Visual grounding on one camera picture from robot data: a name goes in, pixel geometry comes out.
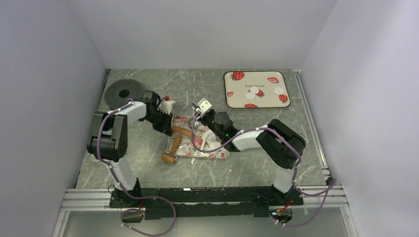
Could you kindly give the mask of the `white dough scrap strip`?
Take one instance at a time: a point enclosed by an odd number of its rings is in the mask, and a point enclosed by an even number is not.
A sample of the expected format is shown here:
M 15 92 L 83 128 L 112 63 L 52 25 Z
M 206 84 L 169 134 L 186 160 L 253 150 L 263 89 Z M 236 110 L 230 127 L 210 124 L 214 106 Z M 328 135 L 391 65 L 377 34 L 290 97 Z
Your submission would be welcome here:
M 213 150 L 212 143 L 217 141 L 215 134 L 211 130 L 204 132 L 201 135 L 201 140 L 202 142 L 200 145 L 200 150 L 203 150 L 203 151 Z

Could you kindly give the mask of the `floral print tray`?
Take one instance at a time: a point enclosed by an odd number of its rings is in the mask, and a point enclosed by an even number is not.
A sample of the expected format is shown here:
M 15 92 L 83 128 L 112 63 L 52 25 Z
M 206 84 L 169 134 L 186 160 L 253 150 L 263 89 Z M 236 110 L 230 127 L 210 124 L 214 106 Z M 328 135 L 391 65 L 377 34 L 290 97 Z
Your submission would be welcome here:
M 193 117 L 187 116 L 174 116 L 171 122 L 172 126 L 177 125 L 192 131 L 191 138 L 183 137 L 180 147 L 175 153 L 177 156 L 191 157 L 191 158 L 228 158 L 230 157 L 230 152 L 225 148 L 221 148 L 214 152 L 200 150 L 201 145 L 201 135 L 210 130 L 206 126 L 196 123 L 195 127 L 192 128 Z M 168 138 L 167 151 L 170 149 L 171 145 L 177 134 L 173 133 L 171 137 Z M 217 142 L 221 143 L 221 140 L 216 137 Z

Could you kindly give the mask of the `wooden rolling pin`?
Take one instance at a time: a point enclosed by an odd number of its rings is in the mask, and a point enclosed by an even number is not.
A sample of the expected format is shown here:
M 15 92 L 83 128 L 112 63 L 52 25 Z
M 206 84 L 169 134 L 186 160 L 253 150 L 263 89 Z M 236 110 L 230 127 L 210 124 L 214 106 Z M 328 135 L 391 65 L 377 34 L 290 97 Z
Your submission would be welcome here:
M 180 143 L 183 137 L 191 138 L 192 136 L 192 131 L 190 129 L 186 129 L 177 125 L 172 126 L 172 132 L 177 134 L 177 136 L 175 137 L 170 149 L 168 151 L 165 151 L 161 157 L 163 161 L 170 164 L 174 164 L 177 160 L 177 155 L 175 153 L 180 147 Z

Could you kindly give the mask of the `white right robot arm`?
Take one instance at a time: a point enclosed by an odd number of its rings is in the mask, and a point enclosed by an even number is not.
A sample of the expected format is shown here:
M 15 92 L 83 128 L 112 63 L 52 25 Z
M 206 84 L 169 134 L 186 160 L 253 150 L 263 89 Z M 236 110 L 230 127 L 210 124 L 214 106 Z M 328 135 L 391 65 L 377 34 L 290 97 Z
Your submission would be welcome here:
M 263 149 L 276 164 L 275 189 L 272 192 L 274 202 L 284 205 L 291 199 L 296 169 L 306 147 L 306 141 L 294 130 L 278 119 L 261 127 L 239 130 L 226 112 L 216 113 L 213 109 L 204 115 L 195 112 L 193 122 L 206 126 L 221 140 L 219 147 L 208 151 L 198 149 L 200 152 L 210 153 L 222 148 L 232 153 Z

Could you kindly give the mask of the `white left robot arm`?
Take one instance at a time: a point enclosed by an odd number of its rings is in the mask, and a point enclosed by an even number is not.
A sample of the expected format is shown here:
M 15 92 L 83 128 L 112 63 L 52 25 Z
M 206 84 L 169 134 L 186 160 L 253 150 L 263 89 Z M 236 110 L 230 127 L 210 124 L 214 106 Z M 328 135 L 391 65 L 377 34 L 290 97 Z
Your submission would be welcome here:
M 146 90 L 139 99 L 127 98 L 121 107 L 93 115 L 87 152 L 106 166 L 116 190 L 123 192 L 122 200 L 129 207 L 141 203 L 142 193 L 126 158 L 128 126 L 135 121 L 147 121 L 155 131 L 171 136 L 174 104 L 167 96 L 162 98 Z

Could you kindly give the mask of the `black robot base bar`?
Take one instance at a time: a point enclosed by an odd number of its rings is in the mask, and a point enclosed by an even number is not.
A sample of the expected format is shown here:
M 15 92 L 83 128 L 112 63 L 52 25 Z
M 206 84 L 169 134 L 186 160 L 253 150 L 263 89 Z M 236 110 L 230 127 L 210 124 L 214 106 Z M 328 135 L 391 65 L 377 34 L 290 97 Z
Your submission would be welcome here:
M 124 192 L 112 191 L 110 208 L 145 209 L 147 220 L 177 217 L 239 216 L 268 217 L 275 208 L 301 206 L 303 198 L 295 190 L 280 193 L 273 186 L 142 188 L 132 191 L 132 199 Z

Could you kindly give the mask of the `round white wrapper left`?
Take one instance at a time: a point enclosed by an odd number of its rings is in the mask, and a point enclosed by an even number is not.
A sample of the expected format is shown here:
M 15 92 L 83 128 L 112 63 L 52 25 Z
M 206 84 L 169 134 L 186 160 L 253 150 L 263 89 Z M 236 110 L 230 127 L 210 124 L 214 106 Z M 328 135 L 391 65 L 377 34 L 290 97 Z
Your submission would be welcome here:
M 246 99 L 248 99 L 248 100 L 253 100 L 253 99 L 255 98 L 255 94 L 254 94 L 254 93 L 252 93 L 252 92 L 247 92 L 247 93 L 245 94 L 245 97 L 246 97 Z

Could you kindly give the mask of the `round white wrapper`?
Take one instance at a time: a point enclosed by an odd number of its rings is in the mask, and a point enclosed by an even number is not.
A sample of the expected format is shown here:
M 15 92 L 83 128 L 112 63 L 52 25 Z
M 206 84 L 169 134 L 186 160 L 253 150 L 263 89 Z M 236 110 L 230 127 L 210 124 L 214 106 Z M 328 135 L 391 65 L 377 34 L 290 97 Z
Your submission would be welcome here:
M 253 94 L 258 94 L 259 88 L 256 87 L 256 86 L 252 86 L 252 87 L 250 87 L 249 92 L 251 92 Z
M 281 94 L 284 94 L 285 93 L 285 90 L 282 88 L 282 87 L 276 87 L 275 89 L 274 89 L 274 92 L 277 94 L 277 95 L 281 95 Z
M 252 93 L 252 92 L 247 92 L 247 93 L 245 94 L 245 97 L 246 97 L 246 99 L 248 99 L 248 100 L 253 100 L 253 99 L 255 98 L 255 94 L 254 94 L 254 93 Z

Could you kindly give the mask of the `strawberry print tray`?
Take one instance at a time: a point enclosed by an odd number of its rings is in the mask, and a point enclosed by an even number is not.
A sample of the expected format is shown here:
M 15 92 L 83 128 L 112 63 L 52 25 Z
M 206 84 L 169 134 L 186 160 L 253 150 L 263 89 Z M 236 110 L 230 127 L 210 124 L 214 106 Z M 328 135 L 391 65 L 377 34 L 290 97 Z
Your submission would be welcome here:
M 229 71 L 223 80 L 226 104 L 232 109 L 286 108 L 291 103 L 279 71 Z

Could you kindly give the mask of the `round white wrapper middle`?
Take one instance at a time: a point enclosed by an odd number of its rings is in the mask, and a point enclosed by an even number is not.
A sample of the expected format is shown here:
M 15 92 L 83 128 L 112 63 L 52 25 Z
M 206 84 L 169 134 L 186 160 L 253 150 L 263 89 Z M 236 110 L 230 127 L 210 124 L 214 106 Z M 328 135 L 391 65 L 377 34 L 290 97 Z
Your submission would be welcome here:
M 259 88 L 256 87 L 256 86 L 252 86 L 252 87 L 250 87 L 249 92 L 251 92 L 253 94 L 258 94 Z

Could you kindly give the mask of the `black filament spool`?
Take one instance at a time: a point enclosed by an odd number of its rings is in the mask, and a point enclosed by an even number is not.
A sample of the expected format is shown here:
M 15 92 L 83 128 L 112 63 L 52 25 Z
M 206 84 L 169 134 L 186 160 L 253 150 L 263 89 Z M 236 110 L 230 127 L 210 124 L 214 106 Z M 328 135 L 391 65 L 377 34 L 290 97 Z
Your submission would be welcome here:
M 145 89 L 143 85 L 134 79 L 122 79 L 111 84 L 104 93 L 106 105 L 115 110 L 126 104 L 127 99 L 139 99 Z

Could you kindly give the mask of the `round white wrapper right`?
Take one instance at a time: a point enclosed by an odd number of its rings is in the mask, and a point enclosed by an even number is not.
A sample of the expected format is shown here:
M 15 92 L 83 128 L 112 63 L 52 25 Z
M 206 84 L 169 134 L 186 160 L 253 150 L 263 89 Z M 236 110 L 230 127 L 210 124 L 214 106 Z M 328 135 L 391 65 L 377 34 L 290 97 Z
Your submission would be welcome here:
M 281 94 L 284 94 L 285 93 L 285 90 L 282 88 L 282 87 L 276 87 L 275 89 L 274 89 L 274 92 L 277 94 L 277 95 L 281 95 Z

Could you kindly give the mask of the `aluminium frame rail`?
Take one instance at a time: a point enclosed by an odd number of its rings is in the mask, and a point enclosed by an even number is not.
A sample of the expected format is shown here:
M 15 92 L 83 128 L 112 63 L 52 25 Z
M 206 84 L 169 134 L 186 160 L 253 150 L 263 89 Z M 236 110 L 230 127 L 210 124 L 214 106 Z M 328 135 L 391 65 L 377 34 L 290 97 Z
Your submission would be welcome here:
M 107 189 L 67 189 L 61 211 L 104 211 L 109 207 L 111 194 Z

